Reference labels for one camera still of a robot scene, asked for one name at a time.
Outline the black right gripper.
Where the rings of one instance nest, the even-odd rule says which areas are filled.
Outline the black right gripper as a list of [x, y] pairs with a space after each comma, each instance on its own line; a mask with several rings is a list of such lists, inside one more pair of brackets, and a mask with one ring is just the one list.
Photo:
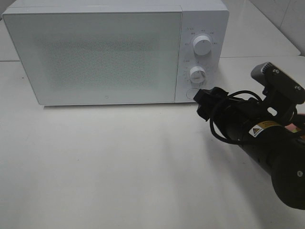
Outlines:
[[[210, 120], [211, 130], [216, 126], [222, 134], [261, 134], [269, 129], [284, 129], [298, 121], [296, 104], [279, 93], [261, 100], [236, 97], [220, 87], [199, 89], [193, 100], [198, 104], [197, 114]], [[216, 104], [214, 107], [204, 104]]]

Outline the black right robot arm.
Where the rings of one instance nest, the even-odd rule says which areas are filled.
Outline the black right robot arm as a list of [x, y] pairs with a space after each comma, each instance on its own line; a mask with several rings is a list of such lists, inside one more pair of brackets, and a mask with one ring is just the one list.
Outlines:
[[271, 176], [273, 189], [284, 204], [305, 208], [303, 130], [288, 130], [263, 111], [262, 99], [248, 90], [229, 94], [219, 87], [200, 89], [193, 99], [216, 139], [239, 146], [257, 162]]

